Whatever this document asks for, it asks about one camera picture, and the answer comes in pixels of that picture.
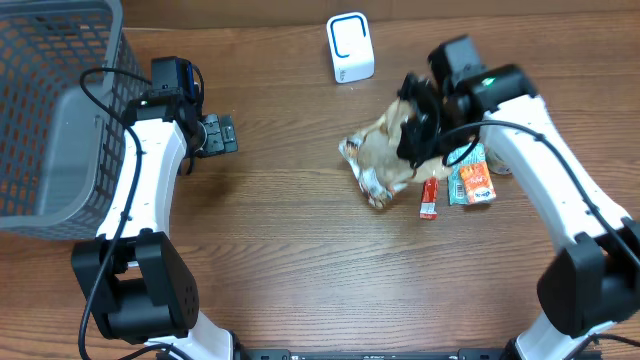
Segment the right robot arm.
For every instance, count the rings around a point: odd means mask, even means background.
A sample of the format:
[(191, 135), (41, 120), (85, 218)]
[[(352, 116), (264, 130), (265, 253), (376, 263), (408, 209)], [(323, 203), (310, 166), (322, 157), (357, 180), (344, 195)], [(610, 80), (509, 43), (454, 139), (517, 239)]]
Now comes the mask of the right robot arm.
[(483, 143), (510, 169), (549, 232), (555, 258), (537, 284), (541, 314), (505, 359), (575, 359), (639, 310), (639, 224), (589, 176), (517, 65), (489, 69), (461, 36), (428, 57), (432, 78), (408, 74), (399, 97), (416, 116), (398, 156), (412, 167)]

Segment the red snack bar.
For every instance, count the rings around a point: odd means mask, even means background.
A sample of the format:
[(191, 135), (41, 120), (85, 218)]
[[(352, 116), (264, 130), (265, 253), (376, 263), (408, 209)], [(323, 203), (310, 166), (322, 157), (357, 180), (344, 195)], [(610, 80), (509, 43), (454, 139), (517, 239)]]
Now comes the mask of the red snack bar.
[(419, 211), (421, 219), (435, 220), (437, 218), (436, 202), (438, 190), (439, 181), (436, 178), (430, 178), (424, 183)]

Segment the green lidded jar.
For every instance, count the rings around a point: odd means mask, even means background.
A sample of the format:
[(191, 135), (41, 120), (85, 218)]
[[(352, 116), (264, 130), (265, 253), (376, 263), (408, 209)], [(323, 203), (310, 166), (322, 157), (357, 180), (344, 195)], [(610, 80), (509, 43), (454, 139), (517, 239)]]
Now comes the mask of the green lidded jar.
[(498, 175), (511, 175), (512, 170), (508, 166), (508, 164), (496, 153), (496, 151), (492, 148), (488, 148), (486, 150), (486, 163), (488, 165), (489, 170), (492, 173)]

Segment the small orange snack packet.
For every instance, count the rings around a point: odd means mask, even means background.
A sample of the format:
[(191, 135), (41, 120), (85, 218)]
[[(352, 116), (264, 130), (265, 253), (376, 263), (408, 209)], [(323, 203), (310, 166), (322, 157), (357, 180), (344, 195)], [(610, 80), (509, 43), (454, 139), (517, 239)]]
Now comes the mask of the small orange snack packet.
[(460, 176), (469, 204), (489, 203), (496, 198), (496, 192), (485, 162), (464, 165)]

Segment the teal orange snack packet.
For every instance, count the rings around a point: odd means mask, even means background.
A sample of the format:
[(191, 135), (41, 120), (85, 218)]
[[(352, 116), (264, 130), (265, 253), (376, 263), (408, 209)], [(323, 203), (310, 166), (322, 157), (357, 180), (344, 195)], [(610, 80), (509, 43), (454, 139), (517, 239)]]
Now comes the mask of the teal orange snack packet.
[(477, 144), (476, 147), (459, 163), (455, 164), (453, 172), (448, 176), (448, 195), (450, 205), (468, 205), (469, 200), (463, 180), (460, 176), (460, 168), (462, 166), (485, 162), (485, 149), (483, 144)]

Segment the beige snack pouch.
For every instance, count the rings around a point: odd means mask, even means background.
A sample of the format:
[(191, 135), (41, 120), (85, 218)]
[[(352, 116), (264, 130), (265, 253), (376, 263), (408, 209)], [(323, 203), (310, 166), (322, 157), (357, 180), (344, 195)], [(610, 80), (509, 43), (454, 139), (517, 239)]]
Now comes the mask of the beige snack pouch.
[(339, 143), (339, 152), (374, 208), (384, 208), (410, 183), (424, 183), (431, 178), (442, 180), (453, 173), (452, 167), (442, 164), (442, 156), (425, 161), (417, 169), (397, 156), (401, 126), (415, 115), (408, 101), (396, 99), (376, 122)]

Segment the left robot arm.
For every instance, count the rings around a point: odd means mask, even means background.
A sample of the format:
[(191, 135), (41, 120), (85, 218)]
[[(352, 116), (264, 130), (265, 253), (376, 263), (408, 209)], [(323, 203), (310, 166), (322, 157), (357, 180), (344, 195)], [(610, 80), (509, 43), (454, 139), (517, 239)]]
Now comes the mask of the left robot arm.
[(199, 68), (179, 57), (152, 61), (148, 90), (111, 117), (125, 131), (125, 155), (114, 198), (94, 239), (76, 244), (71, 263), (86, 298), (78, 351), (95, 322), (106, 339), (138, 345), (135, 359), (241, 360), (238, 337), (200, 309), (196, 280), (169, 235), (183, 161), (237, 151), (228, 116), (206, 115)]

